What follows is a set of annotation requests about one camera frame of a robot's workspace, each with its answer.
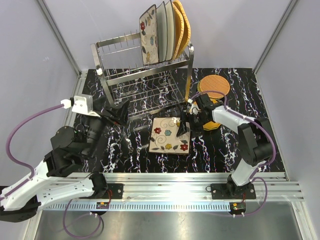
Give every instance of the floral plate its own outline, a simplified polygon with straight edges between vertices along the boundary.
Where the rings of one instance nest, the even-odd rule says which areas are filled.
[[[188,154],[190,148],[189,123],[186,123],[187,133],[177,137],[179,126],[179,117],[154,118],[149,152],[162,154]]]
[[[157,9],[152,5],[139,19],[143,64],[159,63]]]

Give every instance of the red flower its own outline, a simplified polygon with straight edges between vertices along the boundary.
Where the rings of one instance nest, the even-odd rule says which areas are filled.
[[[146,28],[145,23],[144,22],[140,23],[140,27],[141,27],[142,31],[145,30],[145,28]]]
[[[181,144],[180,145],[180,149],[183,151],[187,151],[188,150],[188,145],[187,144]]]
[[[155,132],[156,134],[160,134],[160,133],[161,133],[161,128],[160,128],[160,127],[155,128],[155,129],[154,129],[154,132]]]

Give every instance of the blue flower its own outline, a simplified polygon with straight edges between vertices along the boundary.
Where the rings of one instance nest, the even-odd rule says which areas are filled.
[[[164,135],[170,136],[171,135],[171,131],[170,130],[165,130]]]

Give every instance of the wire rack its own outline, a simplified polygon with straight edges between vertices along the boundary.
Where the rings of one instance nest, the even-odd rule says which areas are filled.
[[[111,106],[127,100],[129,118],[156,113],[189,98],[194,48],[186,50],[173,61],[144,65],[140,33],[91,44],[96,73]],[[185,85],[173,78],[172,71],[187,66]]]

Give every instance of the wall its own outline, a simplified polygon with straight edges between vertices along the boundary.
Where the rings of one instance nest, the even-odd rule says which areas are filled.
[[[90,44],[139,30],[160,0],[45,0],[82,70],[95,68]],[[194,66],[253,68],[289,0],[181,0],[191,25]]]
[[[70,97],[77,78],[35,0],[0,1],[0,33],[0,185],[7,186],[29,172],[7,157],[8,134],[28,116]],[[24,126],[12,140],[12,154],[38,165],[65,113],[58,109]],[[1,239],[22,239],[25,225],[0,222]]]
[[[317,0],[299,1],[257,80],[289,177],[299,181],[320,237],[319,8]]]

